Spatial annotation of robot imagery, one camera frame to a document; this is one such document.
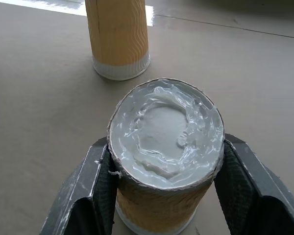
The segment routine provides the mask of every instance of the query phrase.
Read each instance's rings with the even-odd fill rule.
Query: white paste
[[[216,167],[223,124],[195,88],[161,79],[133,90],[111,126],[112,148],[137,180],[157,188],[193,184]]]

